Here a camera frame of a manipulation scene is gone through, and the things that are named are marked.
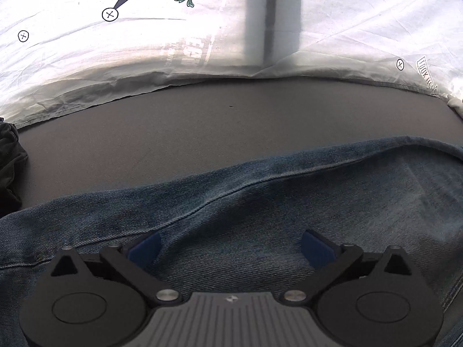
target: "denim fabric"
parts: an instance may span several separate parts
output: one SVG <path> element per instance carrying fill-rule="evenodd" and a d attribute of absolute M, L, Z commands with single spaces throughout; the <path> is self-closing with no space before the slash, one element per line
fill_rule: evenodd
<path fill-rule="evenodd" d="M 365 251 L 402 245 L 446 310 L 463 285 L 463 148 L 409 136 L 320 148 L 60 198 L 7 215 L 0 228 L 5 347 L 26 346 L 18 311 L 57 249 L 98 252 L 152 230 L 163 250 L 148 271 L 184 295 L 278 294 L 313 272 L 300 252 L 313 228 Z M 457 346 L 454 334 L 440 347 Z"/>
<path fill-rule="evenodd" d="M 463 318 L 435 347 L 463 347 Z"/>

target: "black cloth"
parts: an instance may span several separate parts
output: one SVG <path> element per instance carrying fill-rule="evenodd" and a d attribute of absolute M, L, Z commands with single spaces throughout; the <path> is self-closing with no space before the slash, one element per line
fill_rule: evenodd
<path fill-rule="evenodd" d="M 22 202 L 11 185 L 24 170 L 28 155 L 19 143 L 14 124 L 5 123 L 0 117 L 0 218 L 18 211 Z"/>

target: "gray table surface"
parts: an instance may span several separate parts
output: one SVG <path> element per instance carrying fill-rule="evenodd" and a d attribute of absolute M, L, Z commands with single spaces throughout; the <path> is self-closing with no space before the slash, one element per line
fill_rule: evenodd
<path fill-rule="evenodd" d="M 463 121 L 438 98 L 388 87 L 308 77 L 211 81 L 21 129 L 29 161 L 14 188 L 27 208 L 64 195 L 396 135 L 463 146 Z M 462 314 L 460 294 L 441 334 Z"/>

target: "blue gripper pad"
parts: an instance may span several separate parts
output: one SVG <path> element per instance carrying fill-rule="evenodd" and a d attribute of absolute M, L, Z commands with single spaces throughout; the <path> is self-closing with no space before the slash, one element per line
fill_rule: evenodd
<path fill-rule="evenodd" d="M 158 232 L 145 235 L 128 249 L 127 258 L 143 269 L 156 259 L 161 247 L 161 235 Z"/>
<path fill-rule="evenodd" d="M 339 245 L 311 229 L 307 229 L 302 235 L 300 250 L 315 270 L 335 261 L 342 252 Z"/>

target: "white cloth backdrop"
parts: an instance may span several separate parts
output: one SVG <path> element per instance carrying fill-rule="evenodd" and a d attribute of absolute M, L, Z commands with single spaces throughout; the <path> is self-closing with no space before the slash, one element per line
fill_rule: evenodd
<path fill-rule="evenodd" d="M 463 111 L 463 0 L 127 0 L 104 20 L 117 1 L 0 0 L 0 117 L 20 128 L 207 77 L 292 75 Z"/>

